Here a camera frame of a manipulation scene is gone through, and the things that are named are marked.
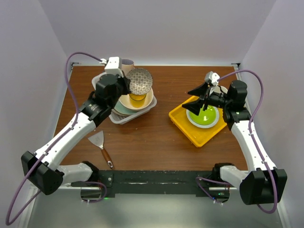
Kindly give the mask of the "white ceramic bowl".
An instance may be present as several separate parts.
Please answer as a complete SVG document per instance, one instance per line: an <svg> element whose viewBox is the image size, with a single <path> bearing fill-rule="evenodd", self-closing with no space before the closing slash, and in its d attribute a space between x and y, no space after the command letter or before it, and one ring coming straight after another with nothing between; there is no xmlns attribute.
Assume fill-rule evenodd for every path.
<svg viewBox="0 0 304 228"><path fill-rule="evenodd" d="M144 109L144 108L146 108L147 106L150 105L150 103L152 102L153 98L154 98L153 89L151 89L147 93L146 98L145 98L144 102L142 103L141 107L134 107L134 106L132 106L129 95L122 95L119 98L119 102L124 107L126 107L128 109L131 109L131 110L142 110L142 109Z"/></svg>

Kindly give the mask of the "woven coaster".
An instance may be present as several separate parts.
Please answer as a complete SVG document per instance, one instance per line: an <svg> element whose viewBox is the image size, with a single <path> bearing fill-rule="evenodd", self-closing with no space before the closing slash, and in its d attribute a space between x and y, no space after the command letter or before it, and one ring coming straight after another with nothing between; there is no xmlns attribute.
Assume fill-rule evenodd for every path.
<svg viewBox="0 0 304 228"><path fill-rule="evenodd" d="M134 68L126 75L130 79L130 91L135 95L144 95L148 93L153 84L151 73L144 68Z"/></svg>

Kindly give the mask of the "pink beige mug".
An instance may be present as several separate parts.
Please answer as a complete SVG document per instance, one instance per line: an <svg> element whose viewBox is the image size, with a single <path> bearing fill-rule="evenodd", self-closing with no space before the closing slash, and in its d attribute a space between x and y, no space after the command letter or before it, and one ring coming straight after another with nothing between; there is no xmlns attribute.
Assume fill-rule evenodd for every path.
<svg viewBox="0 0 304 228"><path fill-rule="evenodd" d="M134 62L130 59L122 59L122 71L125 73L125 75L128 74L129 71L131 71L134 68Z"/></svg>

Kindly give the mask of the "yellow mug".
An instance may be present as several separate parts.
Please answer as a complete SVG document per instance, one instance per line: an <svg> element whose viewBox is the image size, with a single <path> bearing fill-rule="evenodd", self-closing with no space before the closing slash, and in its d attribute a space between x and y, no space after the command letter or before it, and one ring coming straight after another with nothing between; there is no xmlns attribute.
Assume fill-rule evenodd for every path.
<svg viewBox="0 0 304 228"><path fill-rule="evenodd" d="M146 99L146 94L143 95L129 94L130 104L136 108L142 107L144 105L145 99Z"/></svg>

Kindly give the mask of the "pale green bottom plate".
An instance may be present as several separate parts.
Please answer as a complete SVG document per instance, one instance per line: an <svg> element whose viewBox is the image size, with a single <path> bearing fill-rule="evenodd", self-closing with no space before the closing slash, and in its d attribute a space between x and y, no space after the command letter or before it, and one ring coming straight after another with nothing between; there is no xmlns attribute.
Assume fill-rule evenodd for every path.
<svg viewBox="0 0 304 228"><path fill-rule="evenodd" d="M134 111L132 109L128 109L125 106L119 105L119 104L117 104L114 107L114 110L116 110L117 112L119 112L119 113L121 113L123 115L132 115L132 114L136 113L136 111Z"/></svg>

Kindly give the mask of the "dark bottom plate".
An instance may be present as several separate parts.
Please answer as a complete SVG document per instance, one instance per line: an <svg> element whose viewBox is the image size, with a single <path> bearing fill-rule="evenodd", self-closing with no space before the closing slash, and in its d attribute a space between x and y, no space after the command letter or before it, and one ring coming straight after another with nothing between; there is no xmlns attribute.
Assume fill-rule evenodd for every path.
<svg viewBox="0 0 304 228"><path fill-rule="evenodd" d="M112 109L112 112L114 112L115 114L120 115L120 116L130 116L130 115L132 115L132 114L122 114L122 113L116 111L115 109Z"/></svg>

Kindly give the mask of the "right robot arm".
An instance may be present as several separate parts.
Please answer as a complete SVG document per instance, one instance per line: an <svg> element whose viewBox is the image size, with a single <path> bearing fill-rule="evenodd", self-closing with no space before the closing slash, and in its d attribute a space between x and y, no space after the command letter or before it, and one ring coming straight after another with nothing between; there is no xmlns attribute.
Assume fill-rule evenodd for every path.
<svg viewBox="0 0 304 228"><path fill-rule="evenodd" d="M231 163L217 163L212 169L211 181L221 187L224 184L239 190L246 205L280 202L287 182L285 170L278 169L268 157L255 131L251 114L245 108L247 85L234 80L226 93L214 92L213 86L203 83L188 92L198 99L182 105L188 111L199 114L209 106L223 110L224 122L236 138L245 157L248 172L240 171Z"/></svg>

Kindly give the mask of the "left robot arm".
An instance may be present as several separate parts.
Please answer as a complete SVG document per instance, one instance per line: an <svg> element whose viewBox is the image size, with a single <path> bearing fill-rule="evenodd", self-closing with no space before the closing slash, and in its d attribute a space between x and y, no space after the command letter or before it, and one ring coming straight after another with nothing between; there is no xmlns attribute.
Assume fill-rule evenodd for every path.
<svg viewBox="0 0 304 228"><path fill-rule="evenodd" d="M111 74L101 76L79 114L42 148L22 155L26 179L45 195L54 193L66 183L82 181L87 186L96 185L98 169L92 163L84 161L62 166L61 162L80 140L111 114L118 99L130 92L130 79Z"/></svg>

